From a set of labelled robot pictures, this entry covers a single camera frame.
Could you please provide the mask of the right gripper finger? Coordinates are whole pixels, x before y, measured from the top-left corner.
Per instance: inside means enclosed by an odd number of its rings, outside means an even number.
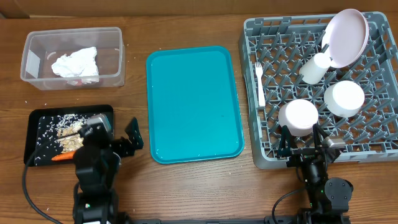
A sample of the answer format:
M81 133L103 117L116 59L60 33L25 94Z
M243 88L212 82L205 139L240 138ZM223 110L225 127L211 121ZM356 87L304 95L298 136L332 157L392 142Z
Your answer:
M313 125L313 141L315 146L328 146L329 135L320 127L319 124Z
M279 143L279 152L290 152L291 151L291 138L292 135L289 131L288 126L282 127L282 134Z

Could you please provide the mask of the orange carrot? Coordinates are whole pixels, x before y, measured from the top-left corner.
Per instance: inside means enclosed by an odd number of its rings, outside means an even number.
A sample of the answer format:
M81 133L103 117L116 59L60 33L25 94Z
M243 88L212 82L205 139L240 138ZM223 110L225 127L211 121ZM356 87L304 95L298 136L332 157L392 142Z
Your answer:
M76 153L76 151L70 151L70 152L66 152L63 154L59 154L57 156L54 156L52 158L53 161L64 161L64 160L70 160L73 159L74 154Z

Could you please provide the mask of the white bowl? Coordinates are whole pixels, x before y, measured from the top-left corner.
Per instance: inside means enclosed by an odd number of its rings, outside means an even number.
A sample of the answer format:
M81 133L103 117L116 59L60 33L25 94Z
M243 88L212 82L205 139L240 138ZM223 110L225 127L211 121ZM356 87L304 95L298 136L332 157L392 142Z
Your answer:
M329 86L324 94L327 109L343 118L358 114L364 99L363 89L357 83L347 80Z

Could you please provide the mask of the red snack wrapper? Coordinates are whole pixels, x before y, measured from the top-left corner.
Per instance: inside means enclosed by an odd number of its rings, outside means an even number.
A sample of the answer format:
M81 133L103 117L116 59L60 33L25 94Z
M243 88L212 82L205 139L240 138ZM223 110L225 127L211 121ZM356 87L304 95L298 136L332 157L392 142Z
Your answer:
M99 78L83 78L83 79L72 79L67 80L67 84L71 86L83 86L98 83Z

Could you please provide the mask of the white plastic cup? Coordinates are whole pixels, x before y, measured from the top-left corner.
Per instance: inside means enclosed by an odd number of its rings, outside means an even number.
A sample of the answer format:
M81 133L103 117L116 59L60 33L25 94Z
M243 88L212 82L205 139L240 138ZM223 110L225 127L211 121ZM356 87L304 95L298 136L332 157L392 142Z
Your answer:
M315 54L299 70L302 81L311 85L317 84L331 65L331 58L324 53Z

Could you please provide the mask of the white napkin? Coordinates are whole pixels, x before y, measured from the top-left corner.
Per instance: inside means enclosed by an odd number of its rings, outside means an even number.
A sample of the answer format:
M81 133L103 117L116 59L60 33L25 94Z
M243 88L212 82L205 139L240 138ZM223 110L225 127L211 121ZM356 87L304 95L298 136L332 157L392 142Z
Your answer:
M99 72L96 56L96 47L80 49L70 55L64 54L59 57L51 65L51 69L54 74L64 78L97 76Z

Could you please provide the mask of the white plastic fork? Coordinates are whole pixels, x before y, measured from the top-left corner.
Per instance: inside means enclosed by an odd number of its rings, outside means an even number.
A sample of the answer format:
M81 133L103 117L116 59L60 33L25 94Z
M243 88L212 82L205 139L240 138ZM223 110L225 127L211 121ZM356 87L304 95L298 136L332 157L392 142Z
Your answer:
M255 63L255 74L257 77L257 96L259 101L259 107L265 107L266 100L264 96L264 89L262 86L263 68L260 62Z

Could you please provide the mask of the white round plate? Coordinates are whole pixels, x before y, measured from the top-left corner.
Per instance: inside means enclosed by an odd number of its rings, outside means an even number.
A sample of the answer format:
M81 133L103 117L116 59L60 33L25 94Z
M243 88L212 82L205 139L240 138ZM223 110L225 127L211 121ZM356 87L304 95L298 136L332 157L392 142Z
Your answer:
M322 47L328 45L325 54L331 58L331 67L343 68L355 62L363 53L368 37L368 22L358 10L337 13L322 37Z

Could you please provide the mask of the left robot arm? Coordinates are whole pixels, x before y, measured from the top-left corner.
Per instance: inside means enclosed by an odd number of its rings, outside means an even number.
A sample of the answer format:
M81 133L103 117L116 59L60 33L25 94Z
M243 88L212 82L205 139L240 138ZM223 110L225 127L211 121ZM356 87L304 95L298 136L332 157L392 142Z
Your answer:
M131 217L119 211L119 197L114 180L121 159L133 156L144 147L136 118L125 128L127 138L113 137L108 117L97 114L79 130L83 146L73 155L78 183L73 190L75 223L132 223Z

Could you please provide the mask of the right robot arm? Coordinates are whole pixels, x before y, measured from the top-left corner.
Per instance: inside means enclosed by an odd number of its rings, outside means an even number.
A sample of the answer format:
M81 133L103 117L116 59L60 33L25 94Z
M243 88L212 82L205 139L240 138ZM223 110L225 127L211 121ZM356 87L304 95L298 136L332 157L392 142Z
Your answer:
M274 223L279 222L275 215L278 204L285 198L306 191L309 208L301 208L289 217L290 223L349 223L344 216L349 210L354 187L348 180L328 176L328 167L342 153L345 146L341 138L331 138L318 124L312 126L313 148L298 148L289 128L282 127L277 157L286 157L287 167L294 167L303 182L301 189L293 190L279 198L272 208Z

